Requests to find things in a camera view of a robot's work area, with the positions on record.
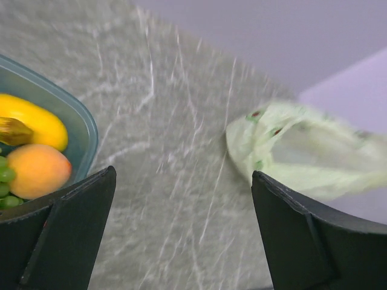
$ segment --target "bowl rim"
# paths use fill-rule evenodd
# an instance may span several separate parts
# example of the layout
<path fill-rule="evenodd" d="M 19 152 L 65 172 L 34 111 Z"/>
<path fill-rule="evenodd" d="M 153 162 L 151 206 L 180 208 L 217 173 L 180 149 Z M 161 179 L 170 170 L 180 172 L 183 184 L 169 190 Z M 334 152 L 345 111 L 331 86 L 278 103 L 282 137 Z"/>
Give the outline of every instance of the bowl rim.
<path fill-rule="evenodd" d="M 97 125 L 90 111 L 83 103 L 81 103 L 69 92 L 66 92 L 64 89 L 55 85 L 53 82 L 46 79 L 44 76 L 32 71 L 31 69 L 21 65 L 20 63 L 15 62 L 14 60 L 9 59 L 3 54 L 0 54 L 0 67 L 17 74 L 19 77 L 22 77 L 23 79 L 28 80 L 29 82 L 35 84 L 41 89 L 44 89 L 50 94 L 55 95 L 63 102 L 65 102 L 68 106 L 70 106 L 78 114 L 86 116 L 86 118 L 83 118 L 83 120 L 85 121 L 88 135 L 90 137 L 93 134 L 95 136 L 95 139 L 89 138 L 89 146 L 86 150 L 85 156 L 83 157 L 85 162 L 82 162 L 80 164 L 80 167 L 78 168 L 78 173 L 80 174 L 75 176 L 74 183 L 83 180 L 87 176 L 90 167 L 94 161 L 99 140 Z"/>

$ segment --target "white marble vein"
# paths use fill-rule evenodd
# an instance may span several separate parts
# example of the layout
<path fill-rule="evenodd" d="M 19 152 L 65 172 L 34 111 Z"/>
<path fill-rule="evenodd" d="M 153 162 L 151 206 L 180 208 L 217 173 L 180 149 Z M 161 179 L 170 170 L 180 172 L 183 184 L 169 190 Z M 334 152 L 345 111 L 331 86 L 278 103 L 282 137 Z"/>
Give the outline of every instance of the white marble vein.
<path fill-rule="evenodd" d="M 0 53 L 91 111 L 100 133 L 92 172 L 117 169 L 90 290 L 270 284 L 224 129 L 291 93 L 127 0 L 2 0 L 0 38 Z"/>

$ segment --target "crumpled plastic bag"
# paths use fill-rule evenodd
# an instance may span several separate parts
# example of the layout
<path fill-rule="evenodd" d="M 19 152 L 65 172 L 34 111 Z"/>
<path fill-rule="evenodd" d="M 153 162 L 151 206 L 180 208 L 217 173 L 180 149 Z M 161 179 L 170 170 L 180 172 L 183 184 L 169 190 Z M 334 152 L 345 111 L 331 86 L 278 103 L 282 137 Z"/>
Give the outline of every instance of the crumpled plastic bag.
<path fill-rule="evenodd" d="M 320 201 L 387 186 L 387 137 L 290 101 L 274 101 L 226 128 L 229 155 Z"/>

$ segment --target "wall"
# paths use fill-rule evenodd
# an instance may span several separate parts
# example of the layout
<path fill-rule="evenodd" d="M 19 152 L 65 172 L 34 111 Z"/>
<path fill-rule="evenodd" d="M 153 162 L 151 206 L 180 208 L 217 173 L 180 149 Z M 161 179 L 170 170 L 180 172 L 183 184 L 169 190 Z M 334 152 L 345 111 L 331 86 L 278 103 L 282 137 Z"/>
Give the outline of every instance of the wall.
<path fill-rule="evenodd" d="M 387 47 L 385 0 L 134 0 L 296 92 Z"/>

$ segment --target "bunch of grapes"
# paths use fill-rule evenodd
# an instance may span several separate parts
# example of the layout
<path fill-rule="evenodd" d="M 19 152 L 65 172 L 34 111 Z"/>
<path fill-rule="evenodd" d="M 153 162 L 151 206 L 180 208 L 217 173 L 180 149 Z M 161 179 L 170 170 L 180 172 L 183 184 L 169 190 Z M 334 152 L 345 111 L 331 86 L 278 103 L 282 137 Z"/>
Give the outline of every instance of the bunch of grapes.
<path fill-rule="evenodd" d="M 0 156 L 0 210 L 16 207 L 24 202 L 23 199 L 10 194 L 10 186 L 8 183 L 11 182 L 15 176 L 15 171 L 8 167 L 6 157 Z"/>

